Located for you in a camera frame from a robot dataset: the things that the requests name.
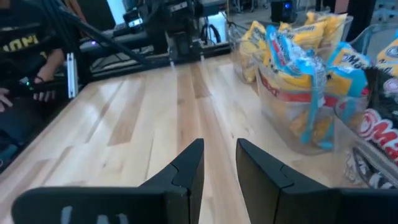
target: person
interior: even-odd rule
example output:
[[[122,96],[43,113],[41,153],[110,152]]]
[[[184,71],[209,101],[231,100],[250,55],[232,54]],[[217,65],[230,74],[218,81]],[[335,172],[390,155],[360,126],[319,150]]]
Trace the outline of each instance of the person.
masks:
[[[0,30],[16,29],[29,24],[43,24],[50,30],[41,7],[32,0],[0,0]],[[0,51],[13,52],[40,43],[43,35],[25,33],[17,39],[0,46]],[[23,74],[28,74],[35,83],[54,79],[58,68],[65,60],[62,49],[52,49],[14,58]],[[10,99],[10,90],[1,88],[0,81],[0,156],[1,147],[11,143],[24,144],[32,133],[44,123],[43,104],[54,98],[53,92],[38,93],[30,97]]]

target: wood grain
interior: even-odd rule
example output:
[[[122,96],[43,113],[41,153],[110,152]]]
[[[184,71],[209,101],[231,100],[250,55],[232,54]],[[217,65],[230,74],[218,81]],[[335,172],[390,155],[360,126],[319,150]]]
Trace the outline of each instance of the wood grain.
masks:
[[[328,155],[290,149],[261,114],[255,85],[229,56],[88,85],[0,176],[0,221],[12,201],[39,186],[138,186],[194,139],[205,138],[202,224],[249,223],[236,175],[237,138],[246,138],[321,182]]]

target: black t-shirt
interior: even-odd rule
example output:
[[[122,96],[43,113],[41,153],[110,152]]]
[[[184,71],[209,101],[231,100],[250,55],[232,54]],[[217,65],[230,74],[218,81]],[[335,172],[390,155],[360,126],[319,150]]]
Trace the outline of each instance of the black t-shirt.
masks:
[[[42,8],[32,0],[11,0],[9,9],[0,9],[0,30],[18,29],[32,24],[42,24],[44,27],[48,27]],[[14,40],[7,40],[6,42],[9,43],[0,46],[0,50],[5,52],[19,51],[38,44],[44,36],[45,32],[27,30],[27,32],[21,33],[17,38],[13,38]],[[41,66],[45,64],[48,54],[49,52],[46,51],[27,51],[23,54],[17,54],[17,56],[14,55],[11,59],[18,64],[18,71],[21,74],[8,74],[8,76],[36,76]],[[0,77],[0,79],[10,79],[10,77]]]

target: hand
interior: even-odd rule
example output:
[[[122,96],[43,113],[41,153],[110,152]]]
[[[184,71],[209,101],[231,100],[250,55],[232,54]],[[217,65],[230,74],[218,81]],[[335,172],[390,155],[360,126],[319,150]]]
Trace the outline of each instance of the hand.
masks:
[[[8,90],[5,88],[0,88],[0,113],[6,110],[5,106],[11,107],[12,103],[6,98]]]
[[[37,74],[37,77],[34,79],[34,83],[43,83],[47,81],[51,81],[54,79],[54,74],[52,69],[48,69],[46,66],[42,67]],[[49,99],[55,99],[55,91],[47,91],[45,93],[35,93],[33,95],[33,99],[39,101],[47,102]]]

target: wooden table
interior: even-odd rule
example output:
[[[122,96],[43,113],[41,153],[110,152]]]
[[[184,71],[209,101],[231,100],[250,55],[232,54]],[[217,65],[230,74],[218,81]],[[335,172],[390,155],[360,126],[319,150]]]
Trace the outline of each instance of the wooden table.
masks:
[[[0,222],[12,223],[12,201],[33,187],[138,186],[196,138],[205,139],[200,223],[249,223],[237,138],[329,184],[330,155],[288,149],[261,114],[256,86],[241,83],[225,55],[88,85],[0,175]]]

